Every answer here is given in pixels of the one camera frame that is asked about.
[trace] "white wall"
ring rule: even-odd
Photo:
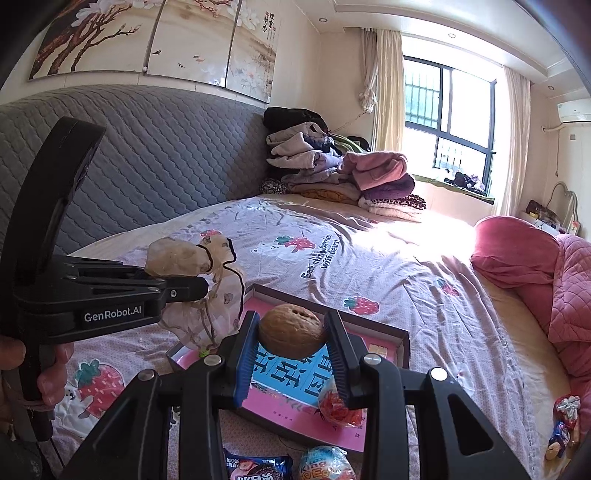
[[[414,192],[425,199],[427,208],[457,218],[468,225],[476,225],[492,214],[492,205],[463,193],[452,192],[431,183],[416,182]]]
[[[550,103],[545,96],[534,90],[531,91],[530,143],[523,192],[519,203],[520,210],[525,210],[530,200],[544,205],[547,202],[545,187],[549,170],[548,151],[551,135],[542,132],[542,127],[547,127],[551,123],[549,118]]]
[[[320,60],[320,84],[317,112],[336,130],[352,121],[338,134],[364,137],[371,143],[374,116],[363,113],[359,94],[363,92],[361,30],[347,28],[345,33],[324,33]]]
[[[557,102],[550,100],[547,126],[554,127],[559,123]],[[552,189],[558,181],[565,182],[569,190],[577,194],[579,200],[579,236],[588,238],[591,236],[591,124],[578,124],[544,135],[548,139],[548,151],[543,203],[545,205],[550,200]]]
[[[320,34],[292,0],[281,3],[281,26],[273,90],[272,106],[300,107],[314,110],[319,95]],[[77,72],[28,80],[33,60],[45,31],[29,45],[0,90],[0,104],[12,102],[35,93],[74,85],[127,84],[156,85],[206,92],[245,103],[265,107],[263,102],[213,85],[131,72]]]

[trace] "window frame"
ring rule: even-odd
[[[452,72],[454,70],[458,70],[459,72],[463,72],[463,70],[455,69],[455,68],[450,67],[448,65],[443,65],[441,63],[437,63],[437,62],[430,61],[430,60],[418,59],[416,57],[411,57],[408,55],[404,56],[404,60],[415,61],[417,63],[423,63],[425,65],[430,65],[432,67],[439,68],[439,110],[438,110],[438,115],[437,115],[437,128],[427,127],[426,125],[421,125],[421,124],[406,120],[406,108],[405,108],[405,112],[404,112],[404,116],[405,116],[404,126],[407,128],[412,128],[414,130],[420,130],[422,132],[436,136],[435,152],[433,153],[433,168],[435,168],[435,163],[437,161],[437,152],[439,150],[439,139],[440,138],[460,144],[464,147],[473,148],[474,150],[484,153],[486,155],[486,159],[485,159],[485,163],[484,163],[484,169],[482,172],[481,181],[482,181],[483,185],[485,186],[486,194],[488,194],[489,190],[490,190],[490,186],[491,186],[490,183],[491,183],[492,160],[493,160],[493,156],[496,153],[493,149],[494,143],[495,143],[496,79],[493,80],[492,82],[489,82],[491,84],[490,85],[491,116],[490,116],[490,120],[489,120],[488,145],[486,147],[483,147],[479,144],[475,144],[474,142],[471,142],[471,141],[466,140],[464,138],[456,137],[455,135],[452,135],[450,133],[450,130],[452,128],[452,104],[453,104],[453,80],[452,80],[453,76],[452,76]],[[443,118],[443,70],[444,69],[447,69],[450,71],[450,90],[449,90],[449,107],[448,107],[448,117],[447,117],[448,118],[447,131],[441,130],[441,120]]]

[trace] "leopard print fabric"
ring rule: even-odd
[[[287,193],[287,185],[282,184],[276,179],[265,179],[261,183],[261,193],[285,195]]]
[[[383,207],[387,208],[388,205],[404,205],[406,207],[416,208],[417,210],[426,210],[427,202],[419,195],[410,194],[407,197],[401,199],[381,199],[381,200],[368,200],[365,199],[365,204],[369,207]]]

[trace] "window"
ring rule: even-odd
[[[494,155],[495,86],[472,74],[404,57],[403,151],[412,173],[447,168],[478,176],[489,191]]]

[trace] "bed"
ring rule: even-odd
[[[43,133],[67,114],[108,130],[68,211],[58,251],[143,266],[147,246],[159,238],[198,243],[206,232],[219,231],[233,240],[247,283],[341,310],[360,303],[357,314],[408,330],[411,369],[447,368],[533,479],[557,477],[564,461],[545,463],[543,454],[554,400],[569,393],[566,373],[519,298],[475,274],[470,226],[434,212],[411,223],[300,196],[254,196],[264,175],[261,112],[171,89],[78,87],[3,106],[0,124],[8,134],[0,140],[0,167],[14,166],[17,158],[21,170],[11,171],[22,181]],[[248,176],[236,173],[242,171]],[[76,345],[54,422],[63,460],[98,421],[102,395],[116,396],[144,368],[170,371],[164,354],[176,342],[155,325]],[[108,382],[106,392],[87,391],[96,381]],[[416,478],[411,415],[408,426]],[[177,433],[175,412],[171,479]],[[296,464],[301,455],[298,445],[232,413],[222,416],[222,434],[233,453],[287,452]],[[55,452],[44,451],[59,471]]]
[[[162,236],[198,242],[203,232],[217,230],[233,239],[249,283],[264,283],[339,309],[344,308],[345,298],[366,296],[379,305],[379,311],[362,315],[411,332],[411,369],[446,367],[493,420],[532,478],[555,478],[563,463],[544,462],[543,453],[553,426],[554,400],[569,392],[561,363],[519,298],[478,278],[468,266],[472,229],[435,213],[428,217],[423,223],[384,220],[356,207],[321,200],[260,196],[121,233],[74,255],[142,265],[147,245]],[[274,248],[278,245],[274,240],[286,236],[306,238],[314,248],[296,252],[282,245]],[[310,272],[327,237],[329,244],[339,243],[337,253],[329,262],[316,263]],[[376,274],[378,264],[382,274]],[[293,273],[286,275],[286,270]],[[163,353],[176,341],[151,326],[106,342],[81,342],[70,365],[71,388],[75,390],[81,364],[94,359],[114,367],[124,383],[142,368],[166,372]],[[60,422],[72,421],[74,414],[59,410],[58,416],[63,418],[56,421],[54,440],[68,456],[80,439],[72,433],[76,427]],[[222,427],[225,446],[236,453],[288,451],[296,461],[301,453],[301,447],[286,447],[277,436],[233,414],[223,416]],[[413,432],[411,423],[409,431]],[[171,448],[173,458],[174,442]],[[174,462],[170,475],[174,477]]]

